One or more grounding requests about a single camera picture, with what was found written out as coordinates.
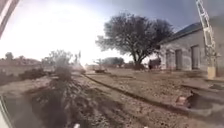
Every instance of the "bush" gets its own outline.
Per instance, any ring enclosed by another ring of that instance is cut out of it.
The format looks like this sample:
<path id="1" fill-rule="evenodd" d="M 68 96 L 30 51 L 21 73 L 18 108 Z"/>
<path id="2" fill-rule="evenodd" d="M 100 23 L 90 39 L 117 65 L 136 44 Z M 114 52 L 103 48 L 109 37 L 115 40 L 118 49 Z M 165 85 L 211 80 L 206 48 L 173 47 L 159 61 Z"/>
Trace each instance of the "bush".
<path id="1" fill-rule="evenodd" d="M 95 73 L 105 73 L 105 70 L 98 69 L 98 70 L 95 70 Z"/>
<path id="2" fill-rule="evenodd" d="M 42 68 L 39 68 L 39 69 L 32 69 L 32 70 L 25 71 L 24 73 L 19 74 L 19 77 L 22 80 L 26 80 L 26 79 L 37 79 L 45 75 L 46 74 L 44 70 Z"/>
<path id="3" fill-rule="evenodd" d="M 66 67 L 57 67 L 55 69 L 55 75 L 58 77 L 59 80 L 67 81 L 71 80 L 72 74 L 69 68 Z"/>

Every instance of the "dirt ground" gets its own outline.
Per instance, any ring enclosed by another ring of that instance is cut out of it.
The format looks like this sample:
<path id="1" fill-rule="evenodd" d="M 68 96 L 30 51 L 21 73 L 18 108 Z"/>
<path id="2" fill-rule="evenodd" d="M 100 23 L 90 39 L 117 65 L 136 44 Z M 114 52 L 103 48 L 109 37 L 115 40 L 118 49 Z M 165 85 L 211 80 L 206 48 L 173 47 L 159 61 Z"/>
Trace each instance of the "dirt ground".
<path id="1" fill-rule="evenodd" d="M 44 77 L 1 86 L 12 123 L 17 128 L 72 128 L 76 123 L 81 128 L 223 127 L 174 107 L 178 96 L 190 95 L 182 84 L 210 86 L 202 78 L 120 69 L 107 74 L 87 72 L 73 80 Z"/>

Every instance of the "tree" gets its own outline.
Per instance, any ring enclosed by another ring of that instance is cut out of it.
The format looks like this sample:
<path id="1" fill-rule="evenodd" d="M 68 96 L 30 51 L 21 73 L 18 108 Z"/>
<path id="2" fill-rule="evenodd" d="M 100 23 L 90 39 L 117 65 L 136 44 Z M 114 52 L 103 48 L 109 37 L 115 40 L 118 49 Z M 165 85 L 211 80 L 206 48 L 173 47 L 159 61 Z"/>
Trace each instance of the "tree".
<path id="1" fill-rule="evenodd" d="M 108 57 L 102 60 L 102 64 L 107 67 L 121 67 L 124 64 L 124 59 L 119 57 Z"/>
<path id="2" fill-rule="evenodd" d="M 13 54 L 12 54 L 11 52 L 7 52 L 7 53 L 5 54 L 5 58 L 6 58 L 7 60 L 12 60 L 12 59 L 13 59 Z"/>
<path id="3" fill-rule="evenodd" d="M 96 44 L 104 50 L 116 49 L 133 57 L 135 69 L 144 58 L 159 50 L 159 42 L 173 34 L 165 20 L 148 20 L 129 13 L 113 16 L 105 24 L 105 36 L 98 36 Z"/>
<path id="4" fill-rule="evenodd" d="M 49 54 L 49 57 L 45 57 L 44 59 L 42 59 L 42 63 L 56 67 L 67 67 L 71 58 L 72 54 L 70 52 L 66 52 L 64 50 L 57 50 L 52 51 Z"/>

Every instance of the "utility pole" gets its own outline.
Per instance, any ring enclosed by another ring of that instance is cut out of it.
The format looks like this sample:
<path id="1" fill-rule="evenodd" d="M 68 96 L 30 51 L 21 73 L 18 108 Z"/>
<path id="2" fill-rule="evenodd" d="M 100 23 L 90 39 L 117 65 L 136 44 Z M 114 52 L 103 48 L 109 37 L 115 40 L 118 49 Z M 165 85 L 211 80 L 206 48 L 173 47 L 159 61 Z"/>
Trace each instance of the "utility pole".
<path id="1" fill-rule="evenodd" d="M 217 65 L 217 53 L 215 50 L 215 40 L 212 27 L 209 22 L 209 16 L 203 7 L 202 0 L 196 0 L 196 5 L 198 8 L 198 13 L 201 19 L 204 39 L 205 39 L 205 55 L 207 59 L 207 77 L 208 79 L 214 79 L 216 77 L 216 65 Z"/>

